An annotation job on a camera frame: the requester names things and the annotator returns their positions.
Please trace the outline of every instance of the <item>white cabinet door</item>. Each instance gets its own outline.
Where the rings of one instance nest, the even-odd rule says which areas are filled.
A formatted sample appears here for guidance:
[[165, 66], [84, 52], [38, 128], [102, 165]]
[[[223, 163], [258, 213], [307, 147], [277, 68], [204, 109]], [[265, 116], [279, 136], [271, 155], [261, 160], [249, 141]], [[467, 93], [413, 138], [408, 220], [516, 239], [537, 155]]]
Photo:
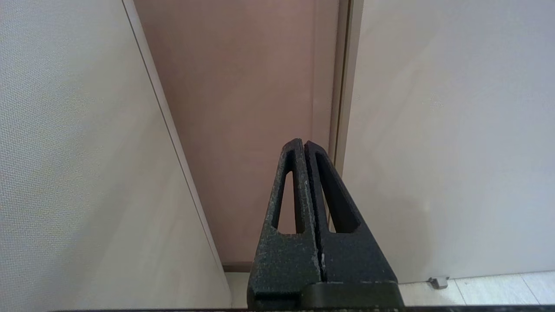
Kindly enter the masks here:
[[0, 310], [229, 307], [122, 2], [1, 7]]
[[554, 14], [365, 1], [343, 179], [399, 281], [555, 269]]

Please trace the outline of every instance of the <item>white wall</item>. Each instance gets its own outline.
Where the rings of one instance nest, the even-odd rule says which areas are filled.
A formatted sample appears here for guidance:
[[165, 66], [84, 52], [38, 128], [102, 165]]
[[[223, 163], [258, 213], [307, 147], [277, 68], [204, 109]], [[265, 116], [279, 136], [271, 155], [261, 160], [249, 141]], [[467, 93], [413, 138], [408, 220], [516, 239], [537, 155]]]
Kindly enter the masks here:
[[2, 3], [0, 38], [0, 310], [229, 306], [123, 4]]
[[401, 282], [555, 269], [553, 16], [365, 1], [343, 179]]

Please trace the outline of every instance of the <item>baseboard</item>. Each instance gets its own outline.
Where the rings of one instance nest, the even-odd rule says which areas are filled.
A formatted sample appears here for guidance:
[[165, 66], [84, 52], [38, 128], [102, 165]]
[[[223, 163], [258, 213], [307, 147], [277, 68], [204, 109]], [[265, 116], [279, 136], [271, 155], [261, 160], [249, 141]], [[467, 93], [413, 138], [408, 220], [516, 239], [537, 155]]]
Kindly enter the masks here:
[[249, 261], [245, 262], [228, 262], [223, 263], [222, 266], [224, 267], [224, 272], [241, 272], [241, 273], [249, 273], [250, 268], [253, 267], [253, 263]]

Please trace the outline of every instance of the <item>tile floor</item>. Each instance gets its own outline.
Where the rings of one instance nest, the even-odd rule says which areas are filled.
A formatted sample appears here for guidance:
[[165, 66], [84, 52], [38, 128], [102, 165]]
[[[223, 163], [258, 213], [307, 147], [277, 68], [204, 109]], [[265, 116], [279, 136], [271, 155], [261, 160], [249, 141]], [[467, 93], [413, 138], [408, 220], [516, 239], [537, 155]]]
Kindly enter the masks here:
[[[246, 308], [249, 273], [225, 274], [233, 308]], [[405, 305], [555, 304], [555, 271], [484, 276], [447, 281], [446, 289], [429, 283], [401, 284]]]

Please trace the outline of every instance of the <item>floor tile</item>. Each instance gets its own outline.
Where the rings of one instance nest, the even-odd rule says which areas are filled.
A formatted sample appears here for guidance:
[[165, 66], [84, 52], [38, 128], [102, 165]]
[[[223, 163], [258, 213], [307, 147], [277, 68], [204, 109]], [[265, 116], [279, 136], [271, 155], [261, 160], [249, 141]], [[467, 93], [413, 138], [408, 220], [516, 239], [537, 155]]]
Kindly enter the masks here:
[[401, 284], [399, 289], [405, 305], [464, 305], [461, 292], [454, 280], [448, 280], [445, 289], [434, 289], [430, 283]]
[[555, 271], [525, 273], [521, 276], [540, 304], [555, 304]]
[[249, 273], [225, 273], [231, 290], [231, 307], [246, 308], [246, 286], [249, 282]]
[[456, 279], [468, 305], [538, 304], [519, 274]]

